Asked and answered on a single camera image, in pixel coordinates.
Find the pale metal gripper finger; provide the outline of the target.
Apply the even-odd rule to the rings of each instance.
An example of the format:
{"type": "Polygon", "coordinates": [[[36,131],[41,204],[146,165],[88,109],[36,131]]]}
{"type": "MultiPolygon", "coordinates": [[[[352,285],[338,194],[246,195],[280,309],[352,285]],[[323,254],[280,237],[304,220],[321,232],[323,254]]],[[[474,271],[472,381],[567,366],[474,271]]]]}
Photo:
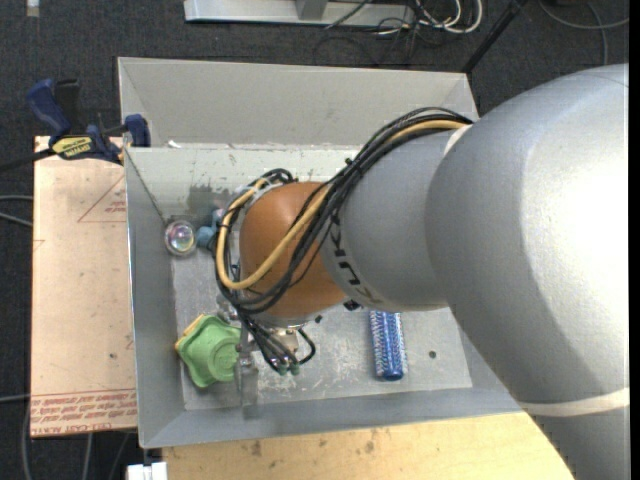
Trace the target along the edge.
{"type": "Polygon", "coordinates": [[[235,379],[240,406],[245,418],[257,414],[259,370],[250,356],[240,356],[235,366],[235,379]]]}

